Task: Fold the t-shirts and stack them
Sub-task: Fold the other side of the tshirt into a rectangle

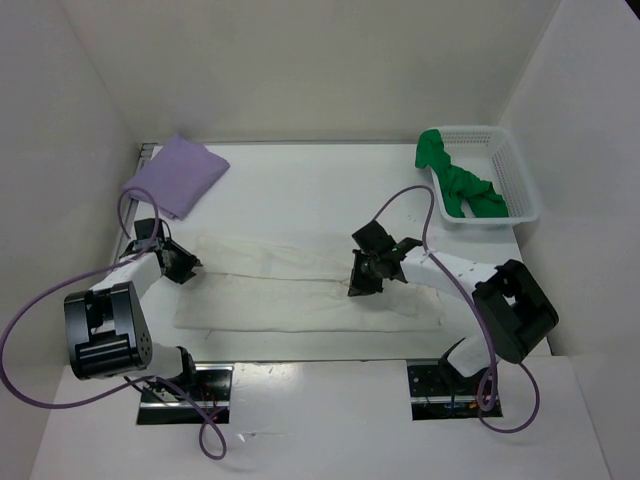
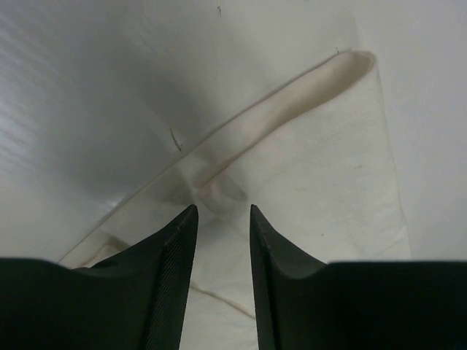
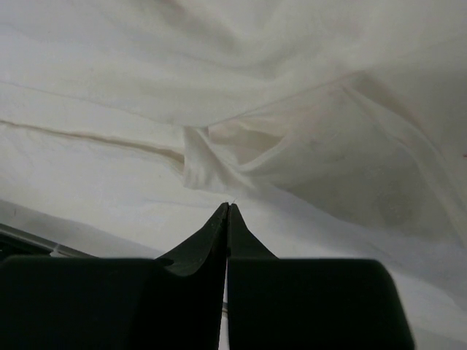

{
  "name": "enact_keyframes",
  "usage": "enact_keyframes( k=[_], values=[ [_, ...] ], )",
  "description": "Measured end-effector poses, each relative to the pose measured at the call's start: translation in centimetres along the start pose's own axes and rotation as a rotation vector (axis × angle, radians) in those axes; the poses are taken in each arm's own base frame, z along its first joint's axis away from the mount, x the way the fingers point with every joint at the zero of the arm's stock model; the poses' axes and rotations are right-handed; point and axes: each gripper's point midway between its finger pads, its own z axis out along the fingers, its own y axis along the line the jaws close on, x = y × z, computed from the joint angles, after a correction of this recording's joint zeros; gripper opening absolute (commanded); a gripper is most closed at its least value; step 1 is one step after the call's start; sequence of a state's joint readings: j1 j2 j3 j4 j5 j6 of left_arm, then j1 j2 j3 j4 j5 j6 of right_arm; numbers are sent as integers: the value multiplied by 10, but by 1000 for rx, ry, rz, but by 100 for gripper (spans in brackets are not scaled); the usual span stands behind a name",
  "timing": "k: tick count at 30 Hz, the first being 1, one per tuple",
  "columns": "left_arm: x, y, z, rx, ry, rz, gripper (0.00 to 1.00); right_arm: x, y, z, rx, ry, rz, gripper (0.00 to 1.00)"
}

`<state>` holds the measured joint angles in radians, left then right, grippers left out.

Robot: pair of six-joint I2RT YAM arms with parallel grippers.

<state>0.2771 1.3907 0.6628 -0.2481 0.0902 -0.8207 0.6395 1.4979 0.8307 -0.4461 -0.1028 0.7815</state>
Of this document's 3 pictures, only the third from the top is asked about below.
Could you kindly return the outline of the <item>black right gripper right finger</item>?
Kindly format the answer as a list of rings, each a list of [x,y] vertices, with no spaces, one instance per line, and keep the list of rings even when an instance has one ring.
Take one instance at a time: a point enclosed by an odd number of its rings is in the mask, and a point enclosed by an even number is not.
[[[414,349],[393,278],[376,260],[276,257],[228,213],[231,349]]]

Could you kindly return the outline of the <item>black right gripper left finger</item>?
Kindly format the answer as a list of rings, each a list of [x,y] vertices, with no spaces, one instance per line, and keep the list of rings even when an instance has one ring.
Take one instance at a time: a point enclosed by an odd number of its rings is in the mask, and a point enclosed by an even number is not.
[[[217,349],[228,207],[154,259],[52,257],[1,236],[3,349]]]

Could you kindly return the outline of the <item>white t shirt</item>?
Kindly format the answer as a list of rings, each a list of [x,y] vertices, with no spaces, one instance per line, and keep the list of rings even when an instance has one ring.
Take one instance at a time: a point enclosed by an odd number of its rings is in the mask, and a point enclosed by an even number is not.
[[[146,255],[223,201],[465,297],[466,3],[1,3],[2,222]]]

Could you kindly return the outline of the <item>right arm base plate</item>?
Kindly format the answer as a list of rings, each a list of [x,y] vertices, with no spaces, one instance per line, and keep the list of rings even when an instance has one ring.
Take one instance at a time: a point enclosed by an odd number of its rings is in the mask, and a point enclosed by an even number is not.
[[[60,244],[1,224],[1,260],[14,255],[73,257],[76,254]]]

